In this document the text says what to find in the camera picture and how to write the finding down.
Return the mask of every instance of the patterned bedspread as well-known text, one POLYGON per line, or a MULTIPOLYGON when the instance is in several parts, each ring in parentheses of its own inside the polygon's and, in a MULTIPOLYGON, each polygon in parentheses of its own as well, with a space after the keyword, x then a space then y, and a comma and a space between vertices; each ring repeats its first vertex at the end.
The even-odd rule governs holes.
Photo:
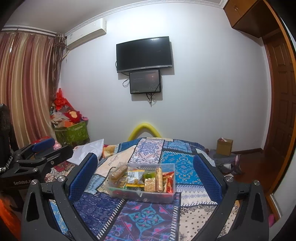
MULTIPOLYGON (((102 158, 79 201, 74 203, 88 228, 98 240, 191 241, 217 206, 193 169, 193 157, 202 153, 214 161, 198 143, 167 138, 139 138, 115 147, 114 155, 102 158), (132 202, 110 198, 105 184, 112 167, 119 162, 175 163, 176 194, 171 204, 132 202)), ((65 162, 52 169, 47 181, 67 175, 73 164, 65 162)), ((55 201, 51 206, 61 231, 71 236, 55 201)), ((237 214, 235 205, 220 236, 225 235, 237 214)))

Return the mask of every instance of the small monitor screen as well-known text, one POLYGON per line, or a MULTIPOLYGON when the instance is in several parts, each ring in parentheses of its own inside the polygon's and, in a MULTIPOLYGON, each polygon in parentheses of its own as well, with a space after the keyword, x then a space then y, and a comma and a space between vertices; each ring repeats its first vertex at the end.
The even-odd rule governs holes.
POLYGON ((161 91, 159 70, 130 73, 131 94, 155 93, 161 91))

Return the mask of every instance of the air conditioner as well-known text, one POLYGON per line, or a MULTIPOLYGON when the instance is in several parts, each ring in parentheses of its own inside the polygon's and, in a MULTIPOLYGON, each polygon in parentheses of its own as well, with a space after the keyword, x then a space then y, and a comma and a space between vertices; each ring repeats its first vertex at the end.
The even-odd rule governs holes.
POLYGON ((95 20, 67 36, 67 47, 73 49, 107 33, 107 21, 95 20))

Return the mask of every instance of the striped curtain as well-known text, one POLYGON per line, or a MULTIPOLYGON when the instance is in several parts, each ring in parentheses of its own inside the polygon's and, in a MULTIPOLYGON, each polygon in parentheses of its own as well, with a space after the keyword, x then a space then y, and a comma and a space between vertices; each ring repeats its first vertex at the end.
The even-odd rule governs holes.
POLYGON ((51 55, 51 77, 49 78, 49 107, 52 105, 55 100, 57 94, 57 87, 59 84, 59 76, 61 72, 63 51, 66 47, 65 44, 65 34, 57 33, 54 38, 54 43, 52 47, 52 55, 51 55))
POLYGON ((20 148, 55 137, 48 107, 53 42, 41 34, 0 32, 0 103, 10 109, 20 148))

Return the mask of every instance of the blue gripper pad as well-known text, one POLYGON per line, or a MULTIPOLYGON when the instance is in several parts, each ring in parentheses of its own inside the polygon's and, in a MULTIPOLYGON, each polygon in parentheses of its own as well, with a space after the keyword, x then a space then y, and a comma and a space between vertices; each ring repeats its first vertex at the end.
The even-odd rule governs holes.
POLYGON ((55 145, 55 139, 49 138, 32 146, 32 152, 41 152, 43 150, 49 149, 55 145))
POLYGON ((96 171, 96 168, 98 167, 98 158, 95 154, 89 153, 83 159, 80 165, 83 164, 84 166, 80 169, 73 182, 69 185, 68 198, 69 201, 72 203, 78 201, 81 198, 86 186, 88 185, 90 179, 96 171))
POLYGON ((219 204, 223 198, 221 185, 199 155, 193 158, 193 168, 205 187, 210 199, 219 204))

